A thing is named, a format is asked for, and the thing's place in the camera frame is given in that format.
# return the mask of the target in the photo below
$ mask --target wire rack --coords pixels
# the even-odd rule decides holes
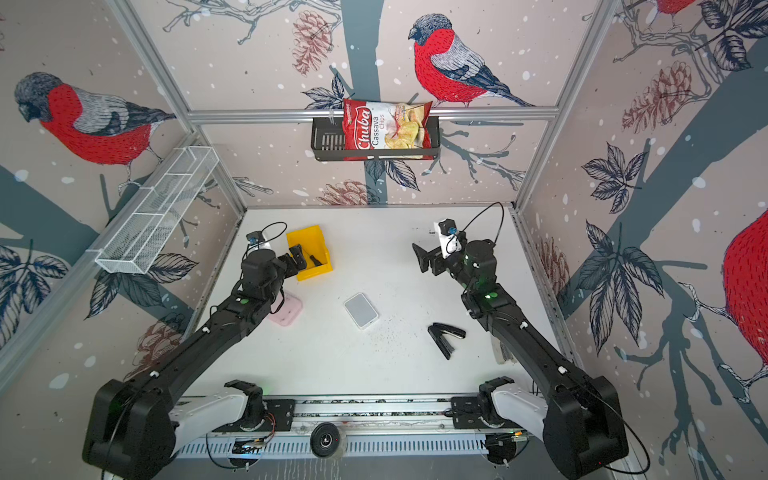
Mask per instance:
[[[146,273],[219,163],[212,147],[177,150],[168,171],[109,240],[96,263],[109,273]]]

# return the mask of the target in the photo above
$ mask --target gray floor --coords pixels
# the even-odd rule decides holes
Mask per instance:
[[[196,480],[241,478],[243,480],[507,480],[526,478],[562,480],[552,465],[544,445],[538,440],[517,457],[509,468],[496,468],[480,455],[353,457],[333,460],[264,460],[248,472],[228,471],[210,460],[176,460],[163,469],[155,480]],[[601,469],[584,480],[612,480]]]

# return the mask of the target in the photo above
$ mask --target yellow plastic container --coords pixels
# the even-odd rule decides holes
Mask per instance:
[[[326,247],[326,239],[319,225],[290,232],[286,235],[286,238],[288,239],[288,247],[293,247],[297,243],[301,244],[304,260],[306,260],[306,270],[302,270],[296,275],[297,280],[306,280],[333,270],[331,256]],[[310,259],[310,255],[314,255],[323,265],[315,266],[315,263]]]

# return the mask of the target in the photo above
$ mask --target snack bag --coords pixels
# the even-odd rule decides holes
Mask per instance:
[[[385,104],[377,101],[344,101],[344,137],[347,150],[374,148],[432,148],[425,126],[432,102]],[[431,155],[392,155],[380,158],[431,160]],[[344,160],[367,160],[345,157]]]

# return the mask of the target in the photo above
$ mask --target white table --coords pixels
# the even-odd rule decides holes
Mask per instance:
[[[225,352],[187,390],[208,395],[233,379],[255,382],[265,395],[458,394],[477,392],[497,376],[530,385],[517,363],[498,365],[490,334],[466,313],[462,288],[448,273],[420,273],[411,248],[438,246],[433,222],[447,218],[464,227],[480,207],[312,208],[249,210],[214,286],[206,313],[227,298],[240,278],[245,235],[281,220],[288,231],[320,225],[333,272],[303,282],[287,279],[285,290],[303,302],[290,326],[264,320]],[[500,220],[493,207],[467,230],[469,240],[493,239]],[[270,228],[272,235],[280,228]],[[271,242],[276,254],[288,250],[285,235]],[[515,227],[505,211],[498,245],[499,283],[517,300],[544,337],[556,345],[545,308],[528,268]],[[379,318],[360,330],[343,303],[364,293]],[[455,347],[446,360],[427,332],[434,322],[458,326],[465,339],[446,336]]]

